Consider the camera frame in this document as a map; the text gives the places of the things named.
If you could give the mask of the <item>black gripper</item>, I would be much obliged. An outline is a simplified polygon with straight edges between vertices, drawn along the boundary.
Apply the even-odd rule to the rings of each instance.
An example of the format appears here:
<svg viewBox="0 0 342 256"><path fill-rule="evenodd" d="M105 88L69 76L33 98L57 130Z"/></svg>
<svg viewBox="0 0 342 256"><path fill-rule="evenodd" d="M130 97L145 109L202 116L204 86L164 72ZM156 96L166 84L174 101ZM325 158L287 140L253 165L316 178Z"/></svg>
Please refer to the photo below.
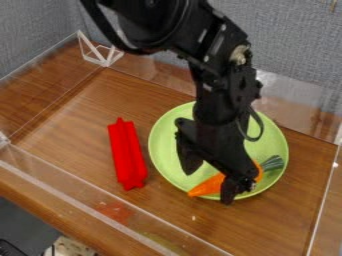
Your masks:
<svg viewBox="0 0 342 256"><path fill-rule="evenodd" d="M249 129L252 115L244 113L237 120L210 125L200 120L176 120L177 152L186 175L197 172L208 162L226 177L221 184L221 202L230 205L238 194L256 189L257 166L245 148L242 133Z"/></svg>

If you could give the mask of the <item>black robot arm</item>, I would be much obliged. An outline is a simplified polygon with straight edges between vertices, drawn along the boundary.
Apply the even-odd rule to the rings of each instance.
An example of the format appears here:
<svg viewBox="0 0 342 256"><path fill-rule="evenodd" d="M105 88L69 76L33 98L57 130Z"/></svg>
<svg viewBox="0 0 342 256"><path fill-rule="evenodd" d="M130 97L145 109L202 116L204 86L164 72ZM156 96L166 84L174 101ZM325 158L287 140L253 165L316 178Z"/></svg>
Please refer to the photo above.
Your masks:
<svg viewBox="0 0 342 256"><path fill-rule="evenodd" d="M176 120L177 150L186 174L204 163L225 175L221 202L257 184L260 170L245 143L249 122L264 121L252 103L262 83L246 32L208 0L81 0L104 35L137 55L172 51L188 61L197 86L193 119Z"/></svg>

